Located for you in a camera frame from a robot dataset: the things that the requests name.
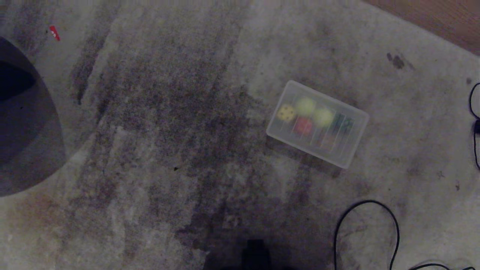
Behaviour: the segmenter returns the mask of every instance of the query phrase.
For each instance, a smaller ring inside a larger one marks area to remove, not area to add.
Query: plastic container lid
[[[347,169],[369,118],[362,110],[289,81],[267,134]]]

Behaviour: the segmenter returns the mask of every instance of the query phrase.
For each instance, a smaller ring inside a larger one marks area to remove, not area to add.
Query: green ball
[[[317,109],[312,115],[313,122],[319,127],[328,127],[332,124],[334,118],[334,113],[327,108]]]
[[[307,97],[301,97],[295,102],[295,110],[299,116],[309,117],[315,110],[316,102]]]

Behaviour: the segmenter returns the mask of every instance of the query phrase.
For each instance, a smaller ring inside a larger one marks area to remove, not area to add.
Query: black object
[[[475,123],[473,124],[473,153],[475,154],[475,164],[477,165],[477,168],[480,170],[480,165],[478,162],[478,157],[477,157],[477,134],[480,134],[480,117],[476,113],[474,113],[472,109],[472,96],[473,92],[479,86],[480,83],[477,83],[473,86],[472,91],[470,92],[470,96],[468,98],[468,105],[470,108],[470,113],[477,119]]]
[[[263,240],[248,240],[241,254],[242,270],[271,270],[270,252]]]
[[[0,61],[0,101],[7,100],[28,90],[35,84],[30,73],[8,62]]]
[[[387,210],[387,212],[390,214],[390,216],[392,216],[392,219],[394,220],[395,222],[395,228],[396,228],[396,245],[395,245],[395,251],[393,252],[393,255],[392,255],[392,259],[390,261],[390,270],[392,270],[393,268],[393,262],[395,261],[395,256],[396,256],[396,253],[398,251],[398,246],[400,244],[400,227],[398,226],[398,221],[396,220],[396,217],[395,215],[393,214],[393,212],[390,210],[390,208],[388,208],[387,206],[385,206],[383,203],[381,202],[377,202],[377,201],[374,201],[374,200],[366,200],[366,201],[361,201],[361,202],[358,202],[354,205],[352,205],[350,208],[347,209],[347,211],[345,211],[345,213],[343,213],[342,217],[340,218],[340,220],[338,221],[337,225],[336,225],[336,228],[335,228],[335,236],[334,236],[334,240],[333,240],[333,258],[334,258],[334,266],[335,266],[335,269],[334,270],[337,270],[337,264],[336,264],[336,239],[338,237],[338,231],[340,230],[340,226],[342,225],[342,221],[343,219],[348,215],[348,213],[350,213],[353,209],[359,207],[360,205],[364,205],[364,204],[367,204],[367,203],[373,203],[373,204],[377,204],[379,206],[381,206],[382,208],[384,208],[385,210]],[[413,268],[410,268],[409,270],[418,270],[418,269],[421,269],[421,268],[425,268],[425,267],[430,267],[430,266],[438,266],[438,267],[441,267],[445,270],[450,270],[447,266],[443,265],[443,264],[438,264],[438,263],[427,263],[427,264],[423,264],[423,265],[419,265],[419,266],[416,266],[416,267],[413,267]],[[467,268],[463,268],[463,270],[475,270],[475,268],[473,267],[467,267]]]

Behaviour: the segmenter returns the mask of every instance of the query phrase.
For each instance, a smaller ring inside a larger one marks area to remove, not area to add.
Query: wooden floor
[[[480,55],[476,0],[365,0]]]

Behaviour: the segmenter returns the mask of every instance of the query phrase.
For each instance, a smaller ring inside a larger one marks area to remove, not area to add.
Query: black wire
[[[398,246],[400,245],[400,227],[398,226],[398,221],[396,220],[396,217],[395,215],[393,214],[393,212],[390,210],[390,208],[388,208],[386,205],[384,205],[383,203],[381,202],[378,202],[378,201],[374,201],[374,200],[365,200],[365,201],[361,201],[361,202],[358,202],[352,206],[350,206],[350,208],[347,209],[347,211],[345,211],[340,220],[338,221],[337,225],[336,225],[336,228],[335,228],[335,236],[334,236],[334,240],[333,240],[333,258],[334,258],[334,270],[337,270],[337,264],[336,264],[336,239],[338,238],[338,231],[340,231],[340,226],[342,225],[342,222],[343,222],[343,219],[345,219],[345,217],[355,208],[357,208],[358,206],[360,205],[364,205],[364,204],[367,204],[367,203],[374,203],[374,204],[377,204],[381,207],[383,207],[385,210],[387,210],[387,212],[390,214],[390,216],[392,216],[393,218],[393,221],[395,222],[395,228],[396,228],[396,245],[395,245],[395,251],[393,252],[393,256],[392,256],[392,260],[390,261],[390,270],[392,270],[393,268],[393,262],[395,261],[395,257],[396,257],[396,253],[398,252]],[[446,270],[451,270],[449,269],[447,266],[445,265],[442,265],[442,264],[438,264],[438,263],[428,263],[428,264],[423,264],[423,265],[420,265],[420,266],[416,266],[416,267],[413,267],[413,268],[410,268],[409,270],[418,270],[418,269],[421,269],[421,268],[425,268],[425,267],[430,267],[430,266],[439,266],[439,267],[442,267]],[[464,268],[463,270],[475,270],[475,268],[473,267],[467,267],[467,268]]]
[[[475,132],[473,132],[473,154],[475,155],[475,164],[480,170],[479,159],[477,157],[477,137],[475,136]]]
[[[469,107],[470,107],[470,113],[475,116],[475,118],[477,118],[477,120],[480,120],[480,117],[478,117],[477,114],[475,114],[473,112],[473,109],[472,109],[472,96],[473,96],[473,92],[475,92],[475,88],[477,88],[477,86],[479,86],[480,83],[477,83],[476,85],[473,86],[472,90],[470,91],[470,97],[468,98],[468,104],[469,104]]]
[[[480,83],[477,83],[473,86],[472,90],[470,91],[470,96],[468,97],[468,107],[470,108],[470,113],[477,119],[477,121],[480,120],[480,117],[478,117],[478,115],[472,109],[472,96],[473,96],[473,92],[475,92],[475,89],[479,85]],[[477,168],[480,170],[480,165],[477,157],[477,136],[475,134],[475,128],[473,130],[473,154],[475,155],[475,164],[477,165]]]

